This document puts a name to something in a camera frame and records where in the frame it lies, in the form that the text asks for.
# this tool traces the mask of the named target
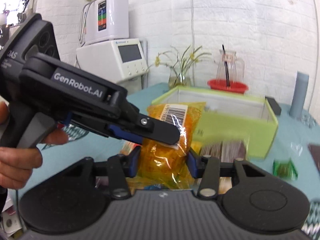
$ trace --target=white machine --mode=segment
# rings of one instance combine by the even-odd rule
[[[129,38],[129,0],[96,0],[86,16],[86,45]]]
[[[90,44],[76,55],[82,70],[125,87],[129,94],[141,90],[148,66],[139,39]]]

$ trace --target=green wrapped candy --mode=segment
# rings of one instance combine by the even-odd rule
[[[298,178],[298,172],[291,159],[287,163],[274,160],[273,175],[282,179],[296,180]]]

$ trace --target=label on pitcher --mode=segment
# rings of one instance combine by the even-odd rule
[[[222,62],[234,62],[232,54],[222,54]]]

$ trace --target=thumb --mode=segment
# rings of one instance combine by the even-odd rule
[[[4,123],[9,116],[9,110],[4,101],[0,102],[0,124]]]

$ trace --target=glass pitcher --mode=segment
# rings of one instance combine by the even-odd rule
[[[244,61],[236,57],[236,51],[225,50],[225,54],[220,49],[220,61],[217,71],[217,82],[226,81],[226,75],[229,74],[230,84],[235,82],[243,82],[244,78]]]

